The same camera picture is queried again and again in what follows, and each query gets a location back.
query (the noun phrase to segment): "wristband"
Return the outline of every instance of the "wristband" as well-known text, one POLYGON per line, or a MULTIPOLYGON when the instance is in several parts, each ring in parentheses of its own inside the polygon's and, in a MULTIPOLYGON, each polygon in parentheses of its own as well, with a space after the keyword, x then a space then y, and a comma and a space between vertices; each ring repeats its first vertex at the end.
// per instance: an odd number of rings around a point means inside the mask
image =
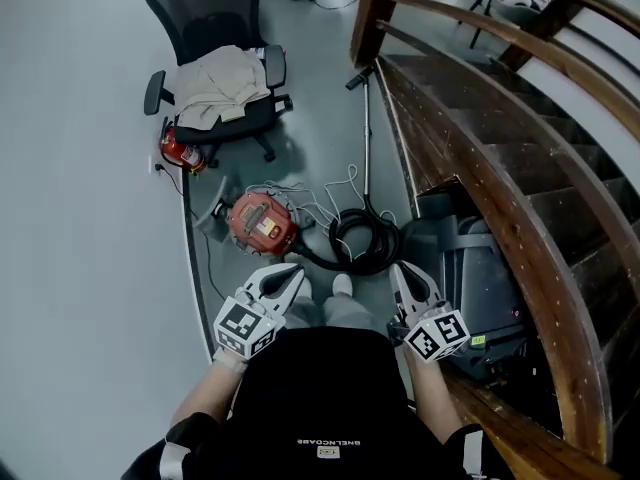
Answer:
POLYGON ((227 368, 229 368, 229 370, 235 373, 244 373, 244 371, 247 369, 247 363, 238 361, 237 359, 231 357, 229 354, 227 354, 224 347, 218 347, 216 353, 213 354, 213 360, 222 363, 227 368))

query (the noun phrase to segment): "fire extinguisher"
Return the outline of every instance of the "fire extinguisher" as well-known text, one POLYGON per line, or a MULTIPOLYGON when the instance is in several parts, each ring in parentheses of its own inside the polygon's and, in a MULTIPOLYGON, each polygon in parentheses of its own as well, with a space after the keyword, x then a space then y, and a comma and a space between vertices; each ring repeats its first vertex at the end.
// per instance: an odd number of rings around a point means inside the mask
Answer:
POLYGON ((171 165, 193 173, 202 172, 207 168, 205 157, 198 149, 176 142, 175 131, 171 123, 165 127, 159 146, 162 158, 171 165))

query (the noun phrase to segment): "chair leg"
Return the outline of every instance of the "chair leg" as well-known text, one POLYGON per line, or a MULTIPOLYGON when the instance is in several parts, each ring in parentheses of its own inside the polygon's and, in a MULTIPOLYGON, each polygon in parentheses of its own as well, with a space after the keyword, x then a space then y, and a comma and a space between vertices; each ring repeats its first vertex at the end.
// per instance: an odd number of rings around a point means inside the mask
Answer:
POLYGON ((476 0, 475 2, 473 2, 473 5, 471 7, 469 7, 470 11, 473 11, 476 7, 478 7, 483 0, 476 0))
POLYGON ((267 162, 273 162, 276 159, 276 152, 271 147, 271 144, 267 142, 266 137, 260 133, 256 135, 254 138, 256 139, 256 142, 260 144, 262 148, 265 150, 264 159, 267 162))
POLYGON ((216 158, 216 154, 218 153, 220 146, 222 146, 222 142, 216 142, 215 144, 212 144, 211 149, 207 153, 207 166, 211 167, 212 169, 215 169, 220 165, 220 162, 216 158))
MULTIPOLYGON (((484 10, 484 15, 485 16, 489 16, 489 11, 491 10, 491 3, 493 2, 493 0, 489 0, 487 2, 487 7, 484 10)), ((480 37, 480 32, 481 29, 476 30, 476 33, 473 35, 473 39, 471 40, 471 44, 469 45, 469 48, 471 50, 473 50, 473 47, 476 45, 476 42, 478 41, 478 37, 480 37)))
POLYGON ((274 104, 279 102, 284 103, 284 108, 278 111, 278 117, 281 117, 282 114, 286 114, 287 112, 291 112, 293 110, 293 101, 288 94, 283 94, 282 96, 276 96, 273 100, 274 104))

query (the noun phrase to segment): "gray floor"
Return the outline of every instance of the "gray floor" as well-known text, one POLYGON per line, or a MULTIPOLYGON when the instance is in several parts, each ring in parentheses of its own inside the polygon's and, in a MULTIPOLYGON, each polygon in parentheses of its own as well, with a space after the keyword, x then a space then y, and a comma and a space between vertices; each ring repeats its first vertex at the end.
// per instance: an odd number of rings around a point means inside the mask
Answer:
MULTIPOLYGON (((334 7, 351 0, 318 1, 334 7)), ((441 1, 468 7, 473 0, 441 1)), ((362 90, 349 92, 344 88, 356 73, 349 59, 356 12, 357 4, 326 11, 309 2, 261 0, 263 37, 287 51, 287 84, 281 91, 291 95, 295 110, 286 114, 281 126, 268 134, 277 154, 273 163, 263 161, 262 150, 252 140, 222 147, 220 168, 206 170, 190 185, 196 214, 202 214, 209 206, 224 174, 235 176, 241 187, 269 179, 283 184, 302 181, 315 191, 321 204, 329 206, 323 185, 347 179, 348 165, 353 163, 360 173, 356 186, 362 190, 363 95, 362 90)), ((468 26, 457 27, 453 20, 412 9, 398 8, 392 23, 436 46, 454 51, 464 49, 473 35, 473 29, 468 26)), ((482 34, 477 51, 499 53, 502 48, 504 45, 482 34)), ((383 52, 416 53, 392 38, 385 40, 383 52)), ((410 218, 409 200, 382 96, 373 77, 371 119, 372 202, 378 211, 391 210, 402 226, 410 218)), ((332 194, 341 210, 361 205, 349 185, 334 187, 332 194)), ((306 200, 296 198, 299 203, 306 200)), ((305 241, 318 254, 331 258, 320 229, 305 233, 305 241)), ((363 239, 365 237, 349 236, 349 244, 356 254, 362 250, 363 239)), ((195 233, 195 241, 205 309, 213 321, 221 300, 207 279, 207 252, 199 232, 195 233)), ((256 268, 268 264, 266 258, 244 255, 229 239, 221 244, 211 241, 211 256, 212 278, 225 296, 232 294, 256 268)), ((308 267, 314 299, 321 303, 330 294, 335 274, 304 264, 308 267)), ((385 275, 356 278, 354 287, 355 297, 381 322, 393 314, 391 290, 385 275)))

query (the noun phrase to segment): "white sneaker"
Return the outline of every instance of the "white sneaker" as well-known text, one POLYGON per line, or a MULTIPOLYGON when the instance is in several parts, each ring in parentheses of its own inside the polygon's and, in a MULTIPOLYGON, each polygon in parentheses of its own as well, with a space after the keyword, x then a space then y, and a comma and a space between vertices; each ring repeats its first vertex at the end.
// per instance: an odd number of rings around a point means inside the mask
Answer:
POLYGON ((311 290, 311 281, 309 281, 306 277, 302 280, 302 284, 300 288, 298 288, 298 293, 296 294, 296 299, 299 297, 307 297, 308 299, 313 299, 311 290))
POLYGON ((353 297, 353 283, 347 274, 338 274, 333 280, 333 294, 353 297))

